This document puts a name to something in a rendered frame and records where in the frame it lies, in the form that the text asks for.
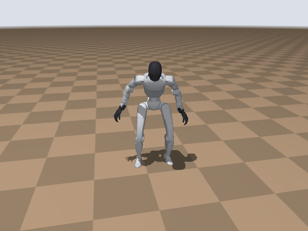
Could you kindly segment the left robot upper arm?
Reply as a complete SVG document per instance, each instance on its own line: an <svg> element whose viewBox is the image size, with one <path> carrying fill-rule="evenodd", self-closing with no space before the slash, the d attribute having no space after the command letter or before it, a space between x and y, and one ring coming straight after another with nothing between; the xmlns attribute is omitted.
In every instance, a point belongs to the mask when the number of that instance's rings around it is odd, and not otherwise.
<svg viewBox="0 0 308 231"><path fill-rule="evenodd" d="M166 84L168 86L170 86L173 90L172 90L172 94L173 95L178 95L178 85L174 79L173 76L165 76L165 81L166 81Z"/></svg>

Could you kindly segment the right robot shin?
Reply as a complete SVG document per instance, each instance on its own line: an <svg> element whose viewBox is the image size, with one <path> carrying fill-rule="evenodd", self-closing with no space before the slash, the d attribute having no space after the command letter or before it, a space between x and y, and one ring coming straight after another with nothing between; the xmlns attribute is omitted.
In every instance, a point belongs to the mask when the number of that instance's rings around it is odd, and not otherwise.
<svg viewBox="0 0 308 231"><path fill-rule="evenodd" d="M138 141L138 139L136 138L135 148L137 152L137 158L138 157L141 158L142 146L143 146L143 142Z"/></svg>

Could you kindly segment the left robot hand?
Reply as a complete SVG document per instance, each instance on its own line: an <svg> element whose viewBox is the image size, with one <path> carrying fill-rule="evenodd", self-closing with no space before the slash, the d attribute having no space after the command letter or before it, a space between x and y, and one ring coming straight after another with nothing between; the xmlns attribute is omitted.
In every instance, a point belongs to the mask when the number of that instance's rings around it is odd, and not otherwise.
<svg viewBox="0 0 308 231"><path fill-rule="evenodd" d="M184 120L185 120L185 124L184 125L186 125L187 122L188 122L188 117L187 117L186 113L184 112L184 109L181 110L181 108L178 108L178 111L179 111L179 113L181 113L181 115L183 117L183 123L184 123Z"/></svg>

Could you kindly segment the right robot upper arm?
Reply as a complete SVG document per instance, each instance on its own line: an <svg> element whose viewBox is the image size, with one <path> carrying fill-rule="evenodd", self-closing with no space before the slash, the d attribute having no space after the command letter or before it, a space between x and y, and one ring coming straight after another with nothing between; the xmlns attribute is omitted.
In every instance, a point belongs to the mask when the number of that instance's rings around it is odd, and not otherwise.
<svg viewBox="0 0 308 231"><path fill-rule="evenodd" d="M144 82L144 76L136 75L135 78L132 81L130 81L129 84L127 84L128 92L132 93L134 91L134 87L136 87L137 85L142 85L143 82Z"/></svg>

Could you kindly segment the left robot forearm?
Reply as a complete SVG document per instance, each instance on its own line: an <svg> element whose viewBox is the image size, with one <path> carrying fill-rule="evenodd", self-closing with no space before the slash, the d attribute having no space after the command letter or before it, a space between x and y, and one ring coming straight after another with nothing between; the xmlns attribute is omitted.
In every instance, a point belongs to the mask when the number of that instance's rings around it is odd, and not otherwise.
<svg viewBox="0 0 308 231"><path fill-rule="evenodd" d="M183 110L180 89L178 89L178 95L175 96L175 99L176 99L177 111L178 108L181 108L181 110Z"/></svg>

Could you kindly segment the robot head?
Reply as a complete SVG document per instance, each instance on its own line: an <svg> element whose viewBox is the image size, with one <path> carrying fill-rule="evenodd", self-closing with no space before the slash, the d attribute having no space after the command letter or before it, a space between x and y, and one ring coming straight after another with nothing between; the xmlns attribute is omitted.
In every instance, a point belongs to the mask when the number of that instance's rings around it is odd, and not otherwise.
<svg viewBox="0 0 308 231"><path fill-rule="evenodd" d="M161 64L157 61L153 61L149 64L149 74L151 81L158 81L162 74L162 67Z"/></svg>

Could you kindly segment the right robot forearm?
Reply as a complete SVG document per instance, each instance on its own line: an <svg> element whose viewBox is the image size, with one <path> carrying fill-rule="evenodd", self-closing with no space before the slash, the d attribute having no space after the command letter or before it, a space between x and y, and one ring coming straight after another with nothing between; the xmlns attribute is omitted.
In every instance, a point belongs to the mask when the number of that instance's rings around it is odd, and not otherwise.
<svg viewBox="0 0 308 231"><path fill-rule="evenodd" d="M122 97L120 107L122 107L123 105L127 106L129 96L130 96L130 93L128 92L128 86L126 86L123 92L123 97Z"/></svg>

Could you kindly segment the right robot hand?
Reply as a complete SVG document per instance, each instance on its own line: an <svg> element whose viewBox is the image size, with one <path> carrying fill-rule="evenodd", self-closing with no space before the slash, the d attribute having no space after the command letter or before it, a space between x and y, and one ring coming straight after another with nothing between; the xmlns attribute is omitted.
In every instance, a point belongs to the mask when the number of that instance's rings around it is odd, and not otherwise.
<svg viewBox="0 0 308 231"><path fill-rule="evenodd" d="M126 108L126 105L123 105L122 107L119 106L119 109L117 109L116 113L114 114L115 121L118 122L117 118L120 120L120 114L122 110Z"/></svg>

